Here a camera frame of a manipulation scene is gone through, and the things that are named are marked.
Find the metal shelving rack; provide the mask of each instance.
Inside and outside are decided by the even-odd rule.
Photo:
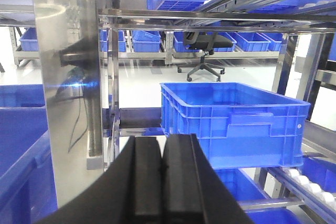
[[[335,16],[324,15],[325,6],[317,7],[314,12],[296,14],[248,14],[249,10],[261,8],[281,0],[212,0],[195,12],[165,12],[157,10],[127,10],[118,9],[117,1],[112,8],[100,9],[102,22],[111,29],[108,51],[109,95],[110,101],[110,137],[109,149],[118,154],[120,136],[132,135],[144,131],[145,128],[160,126],[160,108],[119,108],[119,77],[118,77],[118,29],[142,29],[179,31],[267,31],[284,33],[282,46],[277,62],[273,92],[285,94],[292,60],[298,41],[297,35],[313,33],[308,56],[305,62],[297,98],[312,103],[312,109],[318,88],[336,87],[335,62],[328,61],[333,33],[336,31]],[[221,20],[220,27],[204,27]],[[306,123],[303,146],[313,148],[316,153],[311,156],[324,155],[336,161],[336,150],[333,141],[336,132],[322,128],[309,121]],[[266,177],[272,175],[278,183],[274,188],[272,199],[240,202],[243,209],[262,209],[272,207],[301,206],[301,208],[316,223],[336,223],[336,211],[317,200],[316,196],[298,185],[280,168],[259,168],[256,171],[255,182],[262,188]]]
[[[260,31],[284,33],[282,46],[272,87],[273,92],[285,94],[289,78],[292,60],[297,44],[297,35],[312,33],[307,59],[300,82],[298,98],[310,101],[314,104],[320,86],[336,87],[335,62],[328,61],[333,33],[336,32],[335,16],[324,15],[326,11],[336,10],[335,5],[315,7],[307,13],[296,14],[256,14],[247,13],[249,10],[279,2],[281,0],[212,0],[194,12],[167,12],[158,10],[145,10],[144,2],[135,5],[134,0],[34,0],[36,27],[39,38],[40,57],[43,69],[43,80],[46,96],[46,105],[49,120],[51,150],[53,162],[60,163],[62,159],[69,163],[75,160],[83,160],[82,153],[68,151],[66,141],[70,138],[73,125],[78,121],[85,129],[87,125],[87,149],[86,162],[76,163],[75,166],[59,166],[55,170],[57,190],[62,190],[63,184],[74,188],[74,194],[67,199],[59,200],[59,206],[67,202],[74,195],[81,192],[85,186],[91,184],[87,180],[89,163],[94,168],[99,168],[95,173],[98,177],[103,168],[108,167],[119,152],[119,138],[140,134],[145,129],[160,127],[160,108],[119,108],[119,59],[129,56],[145,58],[143,54],[124,54],[118,52],[118,30],[160,30],[167,32],[167,47],[163,53],[166,63],[172,63],[173,59],[173,31]],[[68,14],[69,20],[78,20],[79,38],[70,39],[67,32],[73,27],[69,24],[45,23],[43,18],[44,5],[49,4],[58,10],[60,15],[65,11],[76,9],[75,13]],[[20,7],[0,6],[4,12],[26,12]],[[205,27],[210,23],[221,20],[221,26]],[[32,26],[12,20],[3,20],[5,26]],[[98,27],[107,28],[109,32],[107,52],[108,72],[108,96],[109,108],[101,108],[100,95],[101,83],[99,73],[104,72],[103,66],[99,66],[98,60]],[[42,36],[44,29],[58,31],[58,36],[53,38],[56,45],[51,45],[50,37]],[[71,71],[77,71],[77,75],[71,76]],[[58,97],[59,90],[64,90],[65,80],[67,87],[82,87],[76,91],[72,88],[71,101],[64,97]],[[86,113],[80,118],[78,108],[74,102],[81,101],[84,104],[79,111]],[[108,139],[108,157],[102,159],[102,137]],[[303,146],[313,148],[315,153],[310,155],[324,155],[336,161],[336,148],[334,141],[336,133],[322,128],[309,121],[306,122]],[[336,211],[328,205],[318,201],[316,197],[307,192],[302,186],[298,186],[280,168],[257,169],[255,181],[264,187],[267,174],[273,175],[279,183],[276,185],[275,198],[259,201],[240,202],[244,209],[262,209],[272,207],[303,206],[306,213],[316,222],[336,223]],[[78,178],[84,186],[74,180]]]

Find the white roller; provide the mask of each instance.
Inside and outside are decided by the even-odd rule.
[[[299,171],[296,170],[296,169],[294,169],[294,168],[288,169],[288,170],[286,171],[286,173],[287,173],[291,178],[295,178],[295,177],[297,177],[297,176],[300,175]]]
[[[318,194],[322,192],[321,187],[316,183],[309,183],[305,186],[305,188],[313,194]]]
[[[321,1],[318,1],[318,2],[316,3],[316,5],[325,5],[325,4],[327,4],[327,3],[329,3],[328,0],[321,0]]]
[[[303,176],[303,175],[299,175],[299,176],[294,177],[294,180],[297,183],[299,183],[300,185],[303,185],[303,186],[309,184],[309,179],[306,176]]]
[[[317,197],[324,203],[330,204],[335,201],[334,196],[327,191],[323,191],[317,195]]]
[[[328,205],[336,211],[336,201],[328,203]]]
[[[309,8],[309,7],[314,7],[314,6],[316,6],[315,3],[307,3],[307,4],[304,5],[303,9],[306,9],[306,8]]]

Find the metal frame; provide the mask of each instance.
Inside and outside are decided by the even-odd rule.
[[[297,15],[266,15],[266,14],[245,14],[245,13],[231,13],[232,11],[255,9],[262,7],[266,4],[275,3],[280,0],[213,0],[204,5],[196,12],[165,12],[156,10],[127,10],[127,8],[111,8],[100,9],[98,11],[100,15],[102,27],[108,27],[111,29],[144,29],[144,30],[164,30],[167,32],[165,41],[165,53],[166,57],[169,57],[173,53],[173,58],[186,58],[193,59],[198,57],[198,54],[180,54],[170,51],[171,48],[171,31],[269,31],[269,32],[285,32],[286,34],[282,39],[281,51],[278,59],[278,64],[275,73],[275,79],[272,90],[280,94],[284,94],[287,87],[289,73],[292,65],[292,60],[297,44],[297,35],[305,33],[314,33],[318,38],[328,38],[331,35],[326,33],[336,32],[336,17],[332,16],[313,16],[305,13]],[[204,27],[204,25],[221,20],[220,26]],[[216,58],[234,58],[235,55],[239,55],[241,58],[243,55],[239,52],[223,53],[223,55],[216,53]],[[119,58],[152,58],[150,54],[125,54],[119,53]],[[319,58],[316,51],[312,54],[312,58]],[[170,59],[166,58],[166,63],[171,63]],[[334,74],[330,71],[321,69],[317,71],[316,79],[325,83],[334,83]],[[113,134],[119,134],[121,136],[142,135],[146,129],[158,127],[160,123],[160,108],[135,108],[135,109],[120,109],[120,132],[112,132]],[[309,132],[312,126],[307,123],[306,131]],[[315,147],[321,147],[324,150],[322,153],[327,153],[326,149],[328,145],[324,141],[318,142],[315,138],[310,140],[304,140],[304,143]],[[275,168],[260,168],[256,170],[255,181],[264,188],[266,177],[268,173],[272,173],[277,176],[279,182],[276,184],[273,196],[284,197],[271,200],[260,200],[250,202],[240,202],[243,209],[261,209],[269,207],[287,207],[287,206],[301,206],[307,204],[321,217],[334,223],[336,220],[334,213],[330,211],[330,208],[325,204],[316,202],[316,199],[309,197],[307,200],[307,192],[302,190],[302,187],[295,184],[294,181],[288,179],[285,173]],[[288,197],[290,192],[295,193],[296,197]]]

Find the storage rack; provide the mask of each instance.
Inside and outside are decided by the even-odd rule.
[[[121,10],[117,8],[99,10],[100,17],[105,25],[112,29],[109,43],[116,34],[115,29],[143,29],[143,30],[184,30],[184,31],[261,31],[282,32],[282,46],[277,63],[273,92],[285,94],[292,60],[297,44],[297,35],[313,33],[308,56],[300,82],[297,98],[312,103],[310,116],[321,84],[324,87],[333,88],[336,85],[334,69],[335,62],[328,61],[333,33],[333,22],[336,17],[313,16],[311,14],[325,14],[325,6],[320,9],[315,7],[315,12],[298,13],[291,15],[273,14],[247,14],[249,10],[261,8],[265,5],[276,3],[280,0],[212,0],[195,12],[162,12],[157,10]],[[204,27],[222,20],[222,27]],[[118,62],[118,54],[114,46],[108,52],[111,62]],[[119,136],[128,136],[138,132],[140,128],[160,127],[160,108],[146,109],[120,109],[118,108],[118,64],[110,66],[109,71],[114,81],[109,86],[109,94],[113,94],[115,100],[110,103],[110,114],[113,125],[110,148],[117,147]],[[331,147],[336,139],[336,132],[322,128],[309,121],[306,122],[303,146],[314,148],[319,153],[336,161],[335,148]],[[272,207],[302,206],[302,209],[316,223],[336,223],[336,212],[326,204],[316,200],[302,186],[293,181],[280,168],[259,168],[256,171],[255,182],[262,188],[265,186],[267,175],[276,178],[278,184],[274,188],[274,198],[254,202],[241,202],[243,209],[261,209]]]

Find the reflective metal panel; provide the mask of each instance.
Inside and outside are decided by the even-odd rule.
[[[34,0],[58,206],[103,171],[96,0]]]

